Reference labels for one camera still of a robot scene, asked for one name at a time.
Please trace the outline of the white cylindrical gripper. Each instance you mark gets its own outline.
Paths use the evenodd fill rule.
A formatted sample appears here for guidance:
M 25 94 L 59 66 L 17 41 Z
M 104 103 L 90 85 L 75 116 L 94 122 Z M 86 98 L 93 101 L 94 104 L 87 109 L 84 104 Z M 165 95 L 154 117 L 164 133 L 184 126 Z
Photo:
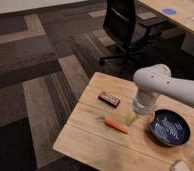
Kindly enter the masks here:
M 156 113 L 156 100 L 158 98 L 157 93 L 148 92 L 139 89 L 133 99 L 133 110 L 126 116 L 126 125 L 130 126 L 139 115 L 150 114 L 150 122 L 153 122 Z

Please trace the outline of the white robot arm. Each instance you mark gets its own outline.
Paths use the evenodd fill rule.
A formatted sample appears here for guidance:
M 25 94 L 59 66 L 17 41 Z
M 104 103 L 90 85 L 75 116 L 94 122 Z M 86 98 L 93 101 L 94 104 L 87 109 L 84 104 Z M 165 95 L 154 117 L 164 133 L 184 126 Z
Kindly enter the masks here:
M 156 111 L 156 102 L 165 95 L 194 108 L 194 80 L 171 76 L 165 64 L 156 64 L 138 69 L 133 75 L 137 92 L 133 98 L 132 111 L 126 117 L 126 125 L 131 125 L 139 115 L 150 115 Z

